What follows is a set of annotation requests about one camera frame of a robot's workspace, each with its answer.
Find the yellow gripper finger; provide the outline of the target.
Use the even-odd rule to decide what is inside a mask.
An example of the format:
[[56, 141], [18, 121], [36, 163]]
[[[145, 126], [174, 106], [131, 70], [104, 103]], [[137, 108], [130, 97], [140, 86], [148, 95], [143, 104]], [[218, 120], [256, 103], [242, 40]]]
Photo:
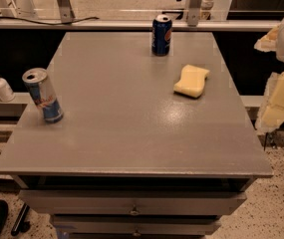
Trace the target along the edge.
[[261, 39], [258, 39], [254, 48], [261, 52], [275, 52], [277, 50], [277, 36], [279, 27], [275, 26]]
[[272, 73], [267, 81], [263, 101], [257, 114], [258, 134], [278, 129], [284, 122], [284, 72]]

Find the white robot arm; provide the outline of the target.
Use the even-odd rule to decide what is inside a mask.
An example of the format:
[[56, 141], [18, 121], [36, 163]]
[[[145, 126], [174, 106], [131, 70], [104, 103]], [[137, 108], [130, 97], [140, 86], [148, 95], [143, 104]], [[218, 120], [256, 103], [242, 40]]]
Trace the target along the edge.
[[[284, 63], [284, 19], [259, 39], [254, 48], [261, 52], [275, 52]], [[267, 80], [263, 102], [257, 114], [255, 128], [258, 134], [272, 132], [284, 122], [284, 72], [272, 73]]]

